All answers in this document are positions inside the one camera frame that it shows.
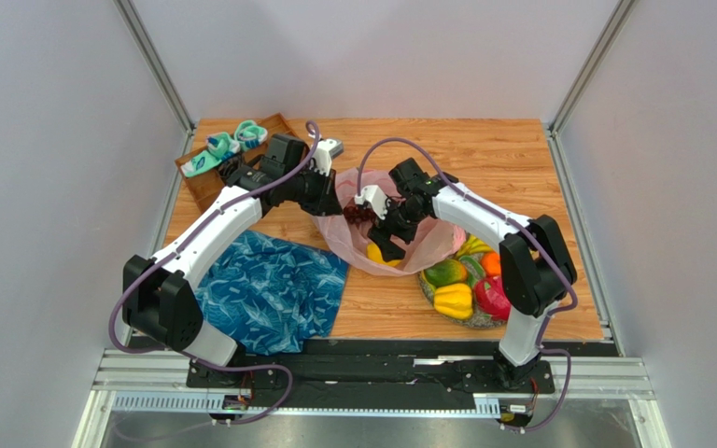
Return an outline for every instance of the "pink bag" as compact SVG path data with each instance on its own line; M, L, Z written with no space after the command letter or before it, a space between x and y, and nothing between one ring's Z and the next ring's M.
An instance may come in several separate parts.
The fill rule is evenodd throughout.
M344 208L356 195L359 170L353 168L336 176L336 197ZM361 177L361 185L377 185L388 196L399 196L394 182L384 171L368 170ZM419 224L416 237L406 245L397 237L392 242L405 249L405 259L395 267L376 263L367 258L367 231L370 222L350 225L343 216L313 217L331 252L348 264L372 275L402 276L418 273L458 251L466 241L466 232L445 221L427 217Z

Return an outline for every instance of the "wooden tabletop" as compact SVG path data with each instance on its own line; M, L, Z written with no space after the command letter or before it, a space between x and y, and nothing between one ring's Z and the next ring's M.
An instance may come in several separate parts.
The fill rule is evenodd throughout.
M203 147L207 135L233 132L240 119L202 119L193 149ZM304 119L289 124L306 136ZM577 267L574 286L579 306L557 315L547 339L602 339L569 215L557 183L555 168L541 123L534 119L319 119L325 137L343 141L344 154L334 161L338 172L359 166L366 150L389 136L406 137L424 147L442 168L472 191L516 213L554 217L566 238ZM400 144L376 150L367 168L389 170L414 157L423 170L434 171L423 157ZM171 243L200 215L182 185L165 243ZM295 243L327 249L312 219L295 203L270 212L252 230ZM436 313L422 296L414 276L377 277L350 269L331 337L405 339L499 339L504 327L466 329Z

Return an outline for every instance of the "brown tray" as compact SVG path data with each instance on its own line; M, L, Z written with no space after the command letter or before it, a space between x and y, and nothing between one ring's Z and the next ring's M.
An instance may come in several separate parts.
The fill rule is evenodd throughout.
M244 154L247 161L267 152L267 142L270 141L270 137L272 137L274 133L288 133L296 137L298 136L294 131L292 131L292 128L289 127L289 123L287 123L281 114L271 115L266 119L258 119L257 124L267 130L267 141L258 147L247 151ZM234 129L224 129L223 132L233 133ZM179 173L182 174L182 165L187 163L193 157L199 155L205 149L206 145L203 147L196 147L188 154L176 159L176 169L179 170ZM185 175L182 174L182 180L185 182L185 185L188 187L196 206L198 206L199 211L202 213L205 212L210 205L212 205L224 187L223 181L220 180L220 176L214 169L194 177L185 177Z

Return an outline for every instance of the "white wall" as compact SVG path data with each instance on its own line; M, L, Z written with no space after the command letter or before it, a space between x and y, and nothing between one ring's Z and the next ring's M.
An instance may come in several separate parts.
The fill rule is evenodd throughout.
M551 120L616 0L135 0L194 119Z
M69 446L182 131L109 1L0 1L0 446Z
M562 143L616 334L674 446L717 446L717 4L640 2Z

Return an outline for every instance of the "blue cloth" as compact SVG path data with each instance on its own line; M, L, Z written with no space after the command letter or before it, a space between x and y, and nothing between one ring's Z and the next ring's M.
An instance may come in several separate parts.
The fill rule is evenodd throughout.
M328 336L339 311L347 263L331 252L246 231L195 291L204 319L248 353L299 353Z

